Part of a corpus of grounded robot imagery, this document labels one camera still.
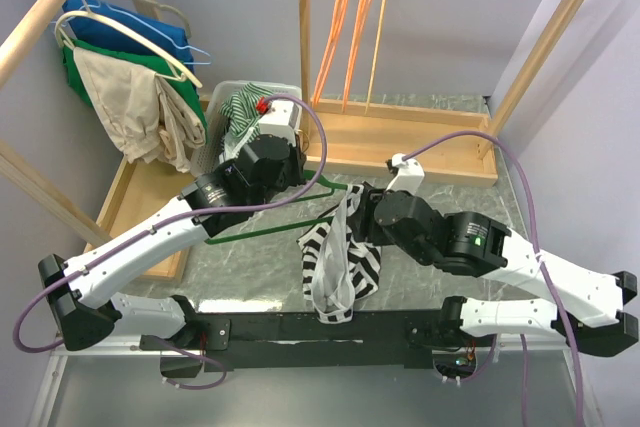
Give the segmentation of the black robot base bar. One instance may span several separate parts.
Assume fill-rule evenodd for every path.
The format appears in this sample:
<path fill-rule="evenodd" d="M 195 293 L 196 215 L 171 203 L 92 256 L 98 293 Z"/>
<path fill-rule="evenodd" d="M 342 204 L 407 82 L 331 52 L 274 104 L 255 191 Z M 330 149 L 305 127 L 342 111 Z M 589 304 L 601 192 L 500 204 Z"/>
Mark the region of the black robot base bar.
<path fill-rule="evenodd" d="M 170 345 L 242 368 L 388 366 L 429 369 L 435 351 L 488 347 L 463 333 L 459 310 L 358 311 L 323 324 L 310 312 L 199 313 Z"/>

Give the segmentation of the yellow hanger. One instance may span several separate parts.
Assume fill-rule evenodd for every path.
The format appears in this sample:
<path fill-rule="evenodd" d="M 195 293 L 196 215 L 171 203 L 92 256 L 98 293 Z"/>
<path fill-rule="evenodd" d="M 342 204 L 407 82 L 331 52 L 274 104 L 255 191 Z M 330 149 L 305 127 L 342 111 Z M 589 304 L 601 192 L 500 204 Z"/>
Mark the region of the yellow hanger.
<path fill-rule="evenodd" d="M 375 46 L 374 46 L 371 72 L 370 72 L 370 79 L 369 79 L 367 97 L 365 102 L 365 115 L 368 114 L 369 107 L 371 105 L 371 99 L 373 94 L 373 87 L 375 84 L 376 69 L 377 69 L 377 63 L 378 63 L 378 57 L 379 57 L 379 47 L 380 47 L 382 30 L 383 30 L 383 25 L 385 20 L 386 5 L 387 5 L 387 0 L 381 0 L 381 6 L 380 6 L 380 12 L 379 12 L 379 18 L 378 18 L 378 24 L 377 24 L 377 30 L 376 30 Z"/>

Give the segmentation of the orange plastic hanger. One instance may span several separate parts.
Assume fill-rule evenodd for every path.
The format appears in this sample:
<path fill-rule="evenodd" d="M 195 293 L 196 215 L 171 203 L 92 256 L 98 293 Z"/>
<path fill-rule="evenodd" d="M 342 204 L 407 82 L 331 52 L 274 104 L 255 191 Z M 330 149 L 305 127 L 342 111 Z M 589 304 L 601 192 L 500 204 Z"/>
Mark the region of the orange plastic hanger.
<path fill-rule="evenodd" d="M 327 78 L 332 67 L 335 53 L 339 44 L 342 29 L 345 22 L 349 0 L 335 0 L 331 17 L 331 25 L 328 32 L 327 42 L 323 57 L 320 63 L 318 75 L 311 98 L 312 107 L 315 108 L 321 100 Z"/>

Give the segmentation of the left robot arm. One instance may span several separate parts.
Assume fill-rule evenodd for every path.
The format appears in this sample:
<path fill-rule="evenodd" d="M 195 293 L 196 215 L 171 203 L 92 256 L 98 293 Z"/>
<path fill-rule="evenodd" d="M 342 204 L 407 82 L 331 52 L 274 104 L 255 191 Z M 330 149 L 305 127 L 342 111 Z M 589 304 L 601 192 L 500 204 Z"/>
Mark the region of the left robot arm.
<path fill-rule="evenodd" d="M 38 264 L 63 343 L 92 347 L 112 334 L 153 335 L 176 348 L 193 346 L 204 325 L 182 295 L 125 295 L 131 280 L 198 242 L 251 217 L 249 205 L 305 184 L 305 155 L 281 137 L 261 134 L 214 171 L 198 176 L 156 214 L 95 251 L 68 260 L 52 254 Z"/>

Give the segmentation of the green white striped tank top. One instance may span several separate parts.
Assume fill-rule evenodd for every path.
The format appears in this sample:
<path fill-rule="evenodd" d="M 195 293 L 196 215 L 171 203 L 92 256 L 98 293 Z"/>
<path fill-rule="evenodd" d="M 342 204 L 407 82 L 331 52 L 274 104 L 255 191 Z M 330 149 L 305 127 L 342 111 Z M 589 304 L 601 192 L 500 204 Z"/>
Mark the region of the green white striped tank top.
<path fill-rule="evenodd" d="M 257 106 L 271 94 L 267 88 L 247 83 L 222 103 L 220 112 L 228 118 L 223 150 L 225 160 L 235 158 L 245 144 L 260 134 L 261 114 Z"/>

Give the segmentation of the black white zebra garment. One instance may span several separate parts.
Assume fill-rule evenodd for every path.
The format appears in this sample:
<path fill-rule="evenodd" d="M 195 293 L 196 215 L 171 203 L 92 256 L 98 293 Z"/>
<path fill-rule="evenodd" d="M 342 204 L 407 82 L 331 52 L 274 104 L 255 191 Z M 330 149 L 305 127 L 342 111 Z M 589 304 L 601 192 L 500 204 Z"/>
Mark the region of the black white zebra garment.
<path fill-rule="evenodd" d="M 352 320 L 355 303 L 380 286 L 381 249 L 358 241 L 348 221 L 369 185 L 349 184 L 341 201 L 297 239 L 302 254 L 302 291 L 317 320 L 337 325 Z"/>

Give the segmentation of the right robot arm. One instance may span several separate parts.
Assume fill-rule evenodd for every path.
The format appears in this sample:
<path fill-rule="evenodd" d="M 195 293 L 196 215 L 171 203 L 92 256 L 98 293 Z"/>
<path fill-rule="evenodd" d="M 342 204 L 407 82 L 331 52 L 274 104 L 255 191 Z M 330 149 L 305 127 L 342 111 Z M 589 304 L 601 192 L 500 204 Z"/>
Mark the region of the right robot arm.
<path fill-rule="evenodd" d="M 365 185 L 354 236 L 395 246 L 415 262 L 454 276 L 516 287 L 528 300 L 488 301 L 451 296 L 437 331 L 450 345 L 498 334 L 563 339 L 578 352 L 614 357 L 639 341 L 639 321 L 625 311 L 638 293 L 626 271 L 600 274 L 544 250 L 506 225 L 471 211 L 441 214 L 406 191 Z"/>

